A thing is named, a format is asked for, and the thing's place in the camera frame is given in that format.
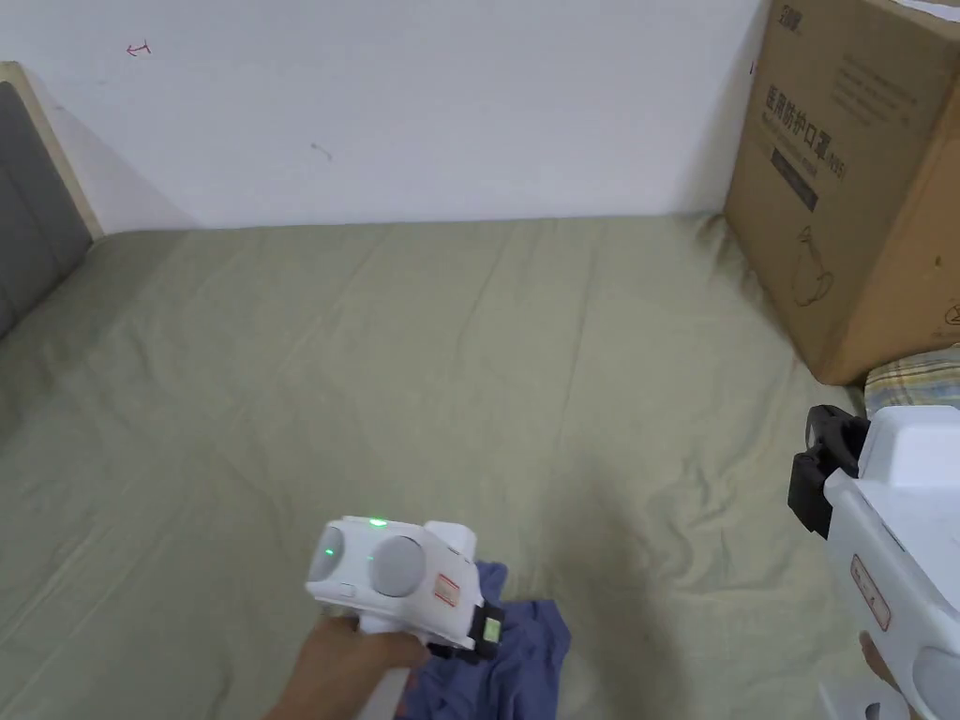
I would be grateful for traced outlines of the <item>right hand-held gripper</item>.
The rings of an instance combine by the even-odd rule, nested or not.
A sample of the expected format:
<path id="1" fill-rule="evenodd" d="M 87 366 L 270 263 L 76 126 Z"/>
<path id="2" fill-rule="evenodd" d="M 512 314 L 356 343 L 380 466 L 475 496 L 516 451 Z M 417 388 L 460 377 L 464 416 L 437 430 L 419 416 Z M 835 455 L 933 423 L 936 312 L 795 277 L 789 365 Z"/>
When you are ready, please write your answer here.
<path id="1" fill-rule="evenodd" d="M 824 717 L 957 718 L 958 410 L 887 407 L 870 423 L 822 404 L 808 411 L 805 434 L 787 505 L 827 539 L 839 592 L 892 674 L 823 680 Z"/>

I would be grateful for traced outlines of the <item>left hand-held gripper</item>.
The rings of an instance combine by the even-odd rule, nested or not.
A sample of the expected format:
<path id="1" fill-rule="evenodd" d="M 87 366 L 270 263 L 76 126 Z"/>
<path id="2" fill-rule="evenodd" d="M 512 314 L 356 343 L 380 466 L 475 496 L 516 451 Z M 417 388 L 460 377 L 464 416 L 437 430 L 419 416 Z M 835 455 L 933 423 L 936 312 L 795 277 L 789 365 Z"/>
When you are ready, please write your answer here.
<path id="1" fill-rule="evenodd" d="M 451 522 L 335 519 L 322 531 L 306 590 L 353 612 L 364 635 L 406 633 L 441 658 L 491 661 L 504 610 L 481 592 L 476 543 L 473 530 Z"/>

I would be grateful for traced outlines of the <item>person's left hand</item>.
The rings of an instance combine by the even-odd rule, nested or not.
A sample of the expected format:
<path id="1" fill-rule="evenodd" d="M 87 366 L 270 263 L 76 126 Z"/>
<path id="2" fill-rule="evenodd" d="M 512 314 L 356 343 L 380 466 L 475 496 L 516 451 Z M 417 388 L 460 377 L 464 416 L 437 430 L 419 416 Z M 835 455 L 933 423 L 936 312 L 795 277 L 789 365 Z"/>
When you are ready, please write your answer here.
<path id="1" fill-rule="evenodd" d="M 392 670 L 416 670 L 430 652 L 406 633 L 365 635 L 350 615 L 322 617 L 266 719 L 353 719 Z"/>

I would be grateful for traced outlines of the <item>person's right hand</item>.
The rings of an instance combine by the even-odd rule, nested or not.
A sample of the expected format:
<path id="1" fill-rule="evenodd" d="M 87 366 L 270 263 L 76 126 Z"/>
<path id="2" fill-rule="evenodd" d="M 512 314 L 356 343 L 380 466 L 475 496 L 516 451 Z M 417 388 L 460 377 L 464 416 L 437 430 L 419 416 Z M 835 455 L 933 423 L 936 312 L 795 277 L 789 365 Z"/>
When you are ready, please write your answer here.
<path id="1" fill-rule="evenodd" d="M 899 688 L 893 679 L 893 676 L 884 663 L 882 656 L 880 655 L 878 648 L 870 638 L 869 634 L 862 632 L 859 635 L 859 642 L 861 642 L 862 655 L 865 659 L 867 666 L 874 672 L 874 674 L 879 677 L 882 681 L 888 684 L 893 690 L 898 691 Z"/>

